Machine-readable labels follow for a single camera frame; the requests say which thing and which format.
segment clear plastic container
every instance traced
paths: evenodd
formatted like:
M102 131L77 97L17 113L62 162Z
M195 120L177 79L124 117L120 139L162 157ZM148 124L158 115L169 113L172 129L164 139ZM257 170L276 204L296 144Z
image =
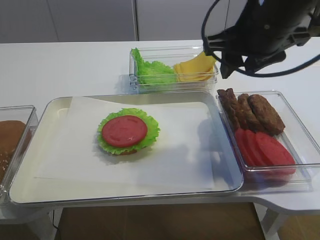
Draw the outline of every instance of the clear plastic container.
M178 47L158 47L158 48L140 48L140 54L145 61L159 61L173 68L175 64L193 59L201 53L203 47L198 46L178 46ZM198 72L189 74L159 74L159 75L137 75L137 63L130 52L129 79L131 89L139 94L152 92L182 92L182 91L205 91L208 92L214 88L217 82L218 69L213 65L213 73ZM182 76L187 79L196 77L208 77L203 81L172 82L172 83L152 83L140 84L140 80L148 77L153 79L172 78Z
M30 131L31 136L33 136L37 128L38 118L36 108L32 105L0 107L0 121L12 120L23 122L25 124L25 129L15 148L4 177L0 182L0 205L6 204L9 201L8 190L10 189L10 185L18 171L23 155L31 141L30 137L27 137L28 131Z
M278 91L239 92L235 95L237 97L243 93L262 95L276 109L285 124L285 129L275 138L290 152L295 161L295 165L248 166L236 144L228 117L217 95L220 115L241 166L244 183L270 183L273 187L310 183L320 172L320 148L287 100Z

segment meat patty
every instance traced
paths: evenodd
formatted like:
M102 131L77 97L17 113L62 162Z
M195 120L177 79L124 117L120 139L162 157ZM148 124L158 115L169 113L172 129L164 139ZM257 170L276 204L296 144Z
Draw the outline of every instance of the meat patty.
M231 107L227 92L225 90L219 89L217 90L217 93L219 95L221 105L228 116L229 122L231 123L231 128L235 132L240 128L239 121L236 117L236 111Z
M251 107L248 103L249 95L247 93L243 93L238 96L238 103L241 107L242 113L245 117L248 128L253 132L266 132L265 128L258 121L254 113L252 112Z
M278 135L284 131L286 127L284 122L265 97L258 94L251 95L248 98L248 103L269 135Z
M234 94L234 90L232 88L228 88L226 90L226 94L228 96L229 99L229 103L231 105L231 107L234 109L235 111L235 116L239 121L240 127L244 130L248 129L248 125L247 125L247 121L245 118L245 115L242 111L241 105L238 103L237 98Z

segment white countertop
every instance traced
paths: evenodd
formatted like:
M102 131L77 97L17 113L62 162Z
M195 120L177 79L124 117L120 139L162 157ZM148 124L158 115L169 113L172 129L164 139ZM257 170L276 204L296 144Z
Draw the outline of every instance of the white countertop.
M138 42L68 42L0 44L1 106L35 105L40 117L52 99L66 96L127 94L131 48L201 45L200 40ZM287 59L261 72L286 70L318 54L320 38L287 50ZM215 89L236 92L277 90L284 94L302 122L320 143L320 63L292 75L252 78L233 73L218 77ZM320 189L313 192L236 196L291 213L320 213Z

